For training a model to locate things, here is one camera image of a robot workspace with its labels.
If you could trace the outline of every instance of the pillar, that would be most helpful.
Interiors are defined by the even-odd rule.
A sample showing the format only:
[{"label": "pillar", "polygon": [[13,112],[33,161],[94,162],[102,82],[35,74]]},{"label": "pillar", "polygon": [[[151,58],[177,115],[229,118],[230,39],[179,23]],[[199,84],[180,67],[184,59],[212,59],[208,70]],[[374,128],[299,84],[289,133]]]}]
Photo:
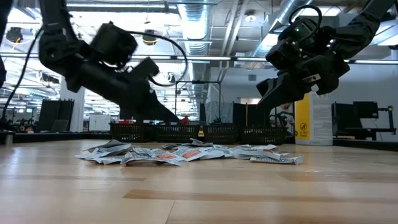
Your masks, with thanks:
[{"label": "pillar", "polygon": [[67,83],[65,78],[61,80],[60,90],[61,100],[74,100],[72,111],[72,120],[70,121],[71,132],[82,132],[83,131],[83,115],[85,112],[85,88],[81,87],[77,93],[69,91],[67,89]]}]

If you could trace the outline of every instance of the ventilation duct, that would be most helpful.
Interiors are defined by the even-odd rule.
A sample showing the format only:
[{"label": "ventilation duct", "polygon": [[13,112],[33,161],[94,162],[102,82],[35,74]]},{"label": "ventilation duct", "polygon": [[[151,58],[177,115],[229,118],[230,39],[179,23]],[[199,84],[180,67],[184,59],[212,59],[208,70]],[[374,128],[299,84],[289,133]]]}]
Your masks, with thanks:
[{"label": "ventilation duct", "polygon": [[[263,40],[251,53],[252,57],[265,57],[272,48],[272,44],[269,44],[269,32],[279,28],[280,26],[289,24],[289,16],[292,12],[301,6],[310,4],[312,0],[283,0],[280,4],[280,10],[274,15],[268,15],[262,26],[262,33],[264,34]],[[256,62],[245,64],[245,68],[256,68]]]},{"label": "ventilation duct", "polygon": [[[178,10],[182,18],[183,37],[188,40],[203,40],[207,37],[209,27],[210,7],[200,4],[181,4]],[[186,42],[185,49],[188,55],[208,55],[208,43]],[[205,63],[190,63],[191,80],[203,80],[208,66]],[[200,108],[200,99],[203,95],[203,84],[193,85],[193,93],[196,98],[197,109]]]}]

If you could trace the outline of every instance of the light fixture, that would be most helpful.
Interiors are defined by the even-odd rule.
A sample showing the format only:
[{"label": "light fixture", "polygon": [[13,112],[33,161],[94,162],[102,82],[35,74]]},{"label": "light fixture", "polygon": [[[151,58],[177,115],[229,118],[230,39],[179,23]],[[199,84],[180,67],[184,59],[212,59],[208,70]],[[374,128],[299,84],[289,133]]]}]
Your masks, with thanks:
[{"label": "light fixture", "polygon": [[150,45],[150,46],[155,45],[157,42],[157,39],[156,39],[156,37],[151,36],[151,35],[155,35],[155,30],[146,29],[144,32],[149,35],[142,36],[143,43],[146,45]]},{"label": "light fixture", "polygon": [[6,39],[15,44],[21,43],[24,40],[21,30],[20,27],[11,27],[6,33]]},{"label": "light fixture", "polygon": [[244,20],[246,20],[246,22],[253,22],[256,20],[256,16],[254,15],[255,10],[250,9],[247,10],[244,15],[246,16],[246,18]]}]

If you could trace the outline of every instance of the metal frame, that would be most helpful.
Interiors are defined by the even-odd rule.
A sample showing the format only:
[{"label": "metal frame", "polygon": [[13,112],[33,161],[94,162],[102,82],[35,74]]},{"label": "metal frame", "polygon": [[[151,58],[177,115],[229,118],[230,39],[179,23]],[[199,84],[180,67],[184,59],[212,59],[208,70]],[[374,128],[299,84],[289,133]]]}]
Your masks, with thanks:
[{"label": "metal frame", "polygon": [[[25,53],[11,53],[11,52],[0,52],[3,58],[23,58],[26,59]],[[140,62],[145,58],[150,57],[155,62],[172,63],[181,62],[184,60],[183,56],[179,55],[132,55],[131,62]],[[30,54],[30,59],[38,59],[39,54]],[[263,62],[266,65],[271,65],[266,58],[262,57],[227,57],[227,56],[187,56],[187,59],[191,63],[210,63],[210,62]],[[398,65],[398,60],[356,60],[349,59],[345,60],[348,64],[355,65]]]},{"label": "metal frame", "polygon": [[175,82],[175,98],[174,98],[174,114],[177,114],[177,86],[179,83],[191,83],[191,84],[210,84],[217,83],[218,84],[218,117],[221,119],[221,82],[219,81],[176,81]]}]

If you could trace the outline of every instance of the ceiling light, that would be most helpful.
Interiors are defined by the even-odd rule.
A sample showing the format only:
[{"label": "ceiling light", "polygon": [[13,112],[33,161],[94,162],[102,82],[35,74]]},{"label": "ceiling light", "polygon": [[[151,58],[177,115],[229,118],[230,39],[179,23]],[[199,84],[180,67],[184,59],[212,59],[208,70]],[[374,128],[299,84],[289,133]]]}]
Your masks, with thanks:
[{"label": "ceiling light", "polygon": [[254,15],[255,11],[254,10],[247,10],[244,15],[246,16],[245,20],[246,22],[253,22],[256,20],[256,16]]}]

